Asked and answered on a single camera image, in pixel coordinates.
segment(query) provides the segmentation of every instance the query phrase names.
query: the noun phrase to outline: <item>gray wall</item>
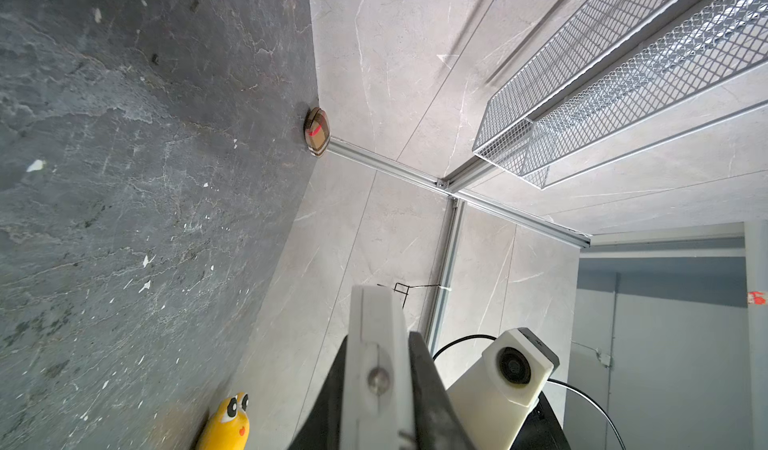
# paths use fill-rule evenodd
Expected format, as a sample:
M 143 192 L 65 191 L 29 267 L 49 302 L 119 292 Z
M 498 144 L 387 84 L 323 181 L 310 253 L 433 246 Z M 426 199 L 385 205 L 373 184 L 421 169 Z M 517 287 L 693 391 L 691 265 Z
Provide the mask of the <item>gray wall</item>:
M 581 260 L 568 380 L 628 448 L 752 448 L 744 259 L 694 260 Z M 577 396 L 564 429 L 573 450 L 619 448 Z

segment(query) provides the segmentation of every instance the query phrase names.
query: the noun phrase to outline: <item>black pupil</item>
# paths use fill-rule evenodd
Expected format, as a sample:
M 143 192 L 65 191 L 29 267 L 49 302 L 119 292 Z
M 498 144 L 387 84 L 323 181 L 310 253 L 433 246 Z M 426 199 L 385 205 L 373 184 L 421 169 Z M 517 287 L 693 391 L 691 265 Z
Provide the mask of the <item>black pupil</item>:
M 229 417 L 235 417 L 235 415 L 237 415 L 237 398 L 232 397 L 230 404 L 226 406 L 226 414 Z

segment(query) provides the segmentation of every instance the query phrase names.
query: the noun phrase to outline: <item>screw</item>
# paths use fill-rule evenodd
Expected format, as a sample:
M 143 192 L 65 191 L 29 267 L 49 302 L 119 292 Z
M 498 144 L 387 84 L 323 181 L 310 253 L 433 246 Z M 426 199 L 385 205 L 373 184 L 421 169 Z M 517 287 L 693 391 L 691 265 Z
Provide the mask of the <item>screw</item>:
M 389 373 L 382 367 L 373 368 L 368 374 L 368 389 L 373 395 L 381 396 L 389 390 Z

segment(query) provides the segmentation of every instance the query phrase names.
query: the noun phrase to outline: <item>yellow duck toy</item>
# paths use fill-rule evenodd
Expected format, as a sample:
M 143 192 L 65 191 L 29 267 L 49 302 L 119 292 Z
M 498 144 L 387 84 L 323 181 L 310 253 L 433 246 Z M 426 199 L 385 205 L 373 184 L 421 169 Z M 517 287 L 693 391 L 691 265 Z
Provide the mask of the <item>yellow duck toy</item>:
M 244 450 L 248 440 L 248 394 L 226 398 L 206 423 L 197 450 Z

